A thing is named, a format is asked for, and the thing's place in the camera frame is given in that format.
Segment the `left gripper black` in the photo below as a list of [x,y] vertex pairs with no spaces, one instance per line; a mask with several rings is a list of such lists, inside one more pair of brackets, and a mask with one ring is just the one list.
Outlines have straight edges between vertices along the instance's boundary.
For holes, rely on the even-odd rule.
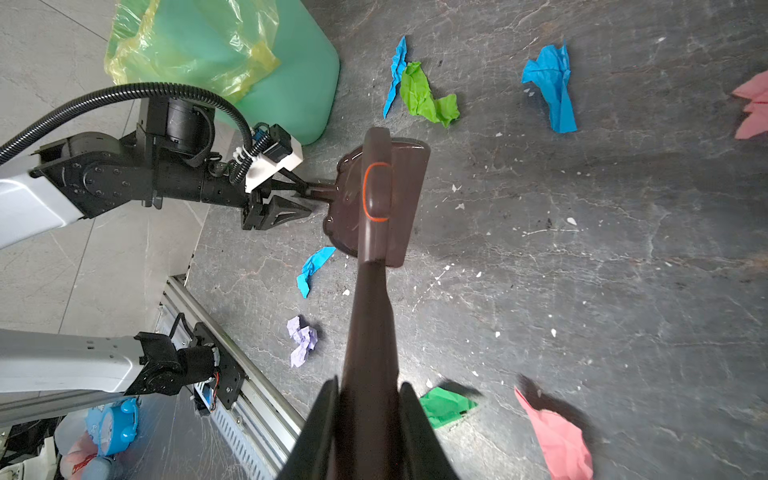
[[275,196],[276,191],[274,181],[267,180],[246,194],[247,204],[242,209],[243,230],[269,230],[312,214],[312,210],[302,204]]

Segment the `brown cartoon face brush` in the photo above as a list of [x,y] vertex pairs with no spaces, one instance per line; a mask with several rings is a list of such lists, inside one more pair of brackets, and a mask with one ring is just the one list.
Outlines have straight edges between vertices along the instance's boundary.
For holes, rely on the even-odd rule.
[[[388,144],[391,136],[373,127],[367,140]],[[335,433],[335,479],[401,476],[398,374],[386,265],[358,259]]]

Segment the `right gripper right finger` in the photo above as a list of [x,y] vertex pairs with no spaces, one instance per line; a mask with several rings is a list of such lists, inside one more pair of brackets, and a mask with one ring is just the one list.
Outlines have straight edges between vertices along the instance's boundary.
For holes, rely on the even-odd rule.
[[458,480],[458,475],[408,382],[404,382],[399,390],[399,416],[405,478]]

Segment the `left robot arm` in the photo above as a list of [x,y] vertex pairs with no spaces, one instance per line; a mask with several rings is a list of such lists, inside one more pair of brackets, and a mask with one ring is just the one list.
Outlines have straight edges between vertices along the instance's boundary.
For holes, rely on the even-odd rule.
[[[69,121],[136,100],[140,118],[121,138],[85,132],[43,144]],[[109,87],[46,114],[1,148],[1,243],[93,219],[139,201],[167,199],[236,208],[244,230],[268,230],[308,215],[286,198],[306,195],[295,174],[300,144],[281,126],[250,125],[228,101],[181,84]],[[177,394],[220,376],[221,350],[194,337],[178,348],[171,334],[118,338],[1,334],[5,393],[94,390],[124,395]]]

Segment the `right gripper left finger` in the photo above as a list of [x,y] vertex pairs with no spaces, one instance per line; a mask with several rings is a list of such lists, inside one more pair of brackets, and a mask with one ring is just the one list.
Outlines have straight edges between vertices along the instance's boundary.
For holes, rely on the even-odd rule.
[[338,407],[338,378],[326,381],[277,480],[327,478]]

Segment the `dark brown dustpan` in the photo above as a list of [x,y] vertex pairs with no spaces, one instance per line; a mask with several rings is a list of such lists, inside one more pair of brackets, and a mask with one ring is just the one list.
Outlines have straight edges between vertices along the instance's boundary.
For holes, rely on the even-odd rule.
[[404,264],[430,158],[421,141],[365,141],[337,165],[332,184],[310,183],[303,195],[324,201],[331,244],[362,262]]

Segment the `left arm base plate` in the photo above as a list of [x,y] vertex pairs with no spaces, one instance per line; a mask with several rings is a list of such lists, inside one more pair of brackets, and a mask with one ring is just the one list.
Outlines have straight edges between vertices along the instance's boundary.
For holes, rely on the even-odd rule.
[[194,384],[197,409],[205,408],[210,413],[221,408],[230,410],[237,401],[244,381],[248,378],[244,369],[225,344],[202,322],[192,326],[185,314],[180,312],[174,318],[169,336],[183,331],[180,340],[183,347],[179,352],[186,354],[192,370],[202,370],[193,378],[209,373],[206,379]]

